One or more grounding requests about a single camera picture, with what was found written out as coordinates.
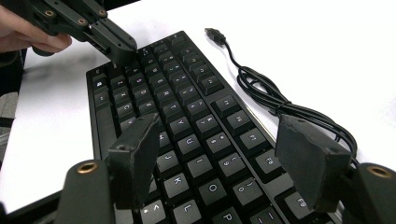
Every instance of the bolt hole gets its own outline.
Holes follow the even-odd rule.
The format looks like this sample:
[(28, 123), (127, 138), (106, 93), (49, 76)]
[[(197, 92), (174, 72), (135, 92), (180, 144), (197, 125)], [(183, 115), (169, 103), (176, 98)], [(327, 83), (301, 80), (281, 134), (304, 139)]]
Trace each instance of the bolt hole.
[(392, 174), (388, 170), (379, 166), (369, 166), (367, 169), (369, 170), (370, 173), (372, 173), (373, 175), (377, 175), (379, 177), (384, 177), (384, 178), (392, 177)]
[(77, 168), (77, 172), (79, 174), (84, 175), (84, 174), (87, 174), (87, 173), (90, 173), (90, 172), (96, 170), (97, 167), (98, 167), (98, 165), (96, 164), (96, 162), (88, 162), (88, 163), (80, 165)]

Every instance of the white table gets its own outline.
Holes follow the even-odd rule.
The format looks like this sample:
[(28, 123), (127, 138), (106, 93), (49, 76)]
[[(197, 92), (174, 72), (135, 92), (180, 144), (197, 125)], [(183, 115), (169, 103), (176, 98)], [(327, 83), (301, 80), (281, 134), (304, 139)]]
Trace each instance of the white table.
[[(276, 136), (277, 119), (239, 89), (225, 49), (269, 78), (289, 100), (320, 111), (355, 136), (358, 160), (396, 170), (396, 14), (389, 2), (142, 0), (109, 12), (138, 47), (184, 30)], [(16, 119), (0, 173), (8, 212), (63, 186), (92, 158), (86, 71), (108, 62), (88, 43), (43, 58), (28, 52)]]

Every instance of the cable plug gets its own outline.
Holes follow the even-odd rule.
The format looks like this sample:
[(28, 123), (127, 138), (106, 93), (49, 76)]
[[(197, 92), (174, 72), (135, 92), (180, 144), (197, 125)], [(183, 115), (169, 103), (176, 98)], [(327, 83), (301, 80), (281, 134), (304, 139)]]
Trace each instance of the cable plug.
[(225, 44), (225, 36), (219, 30), (205, 28), (205, 33), (209, 39), (213, 40), (217, 45), (222, 46)]

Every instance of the keyboard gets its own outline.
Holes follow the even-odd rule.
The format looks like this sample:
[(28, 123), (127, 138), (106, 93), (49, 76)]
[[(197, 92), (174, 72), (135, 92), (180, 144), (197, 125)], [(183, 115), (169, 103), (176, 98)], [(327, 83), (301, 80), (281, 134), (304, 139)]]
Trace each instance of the keyboard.
[(186, 33), (139, 49), (133, 65), (93, 68), (87, 85), (96, 159), (136, 118), (161, 115), (154, 178), (133, 223), (341, 223), (307, 208), (274, 139)]

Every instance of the finger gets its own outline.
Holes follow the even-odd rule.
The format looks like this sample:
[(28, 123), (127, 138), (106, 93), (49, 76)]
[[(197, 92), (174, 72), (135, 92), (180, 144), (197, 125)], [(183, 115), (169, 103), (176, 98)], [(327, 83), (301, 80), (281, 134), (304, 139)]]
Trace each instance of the finger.
[(0, 8), (0, 21), (8, 29), (30, 36), (32, 41), (36, 43), (44, 43), (56, 49), (65, 49), (71, 44), (69, 35), (47, 35), (39, 28), (33, 26), (29, 21), (24, 20), (4, 7)]

